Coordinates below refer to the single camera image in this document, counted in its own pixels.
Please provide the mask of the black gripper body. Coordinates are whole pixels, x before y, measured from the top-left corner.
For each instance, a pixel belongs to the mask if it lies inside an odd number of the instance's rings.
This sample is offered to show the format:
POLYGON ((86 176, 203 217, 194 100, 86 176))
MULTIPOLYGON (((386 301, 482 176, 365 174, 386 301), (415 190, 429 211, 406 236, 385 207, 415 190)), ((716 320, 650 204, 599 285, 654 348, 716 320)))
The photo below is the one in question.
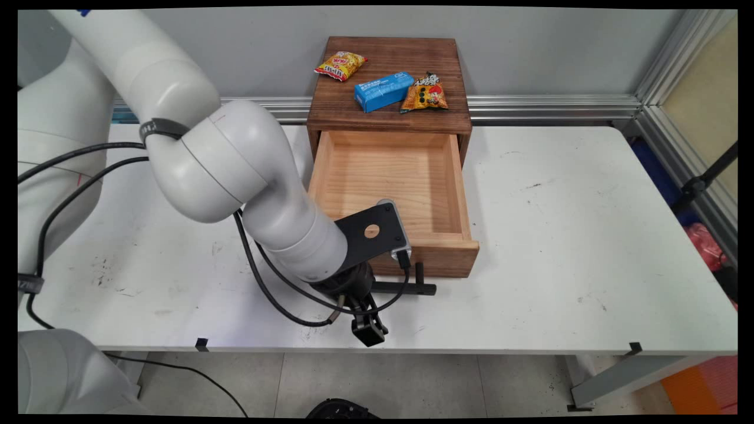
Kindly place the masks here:
POLYGON ((344 295, 344 305, 347 308, 369 308, 369 306, 375 307, 375 301, 371 295, 374 282, 375 276, 371 266, 363 262, 310 286, 334 300, 339 300, 340 296, 344 295))

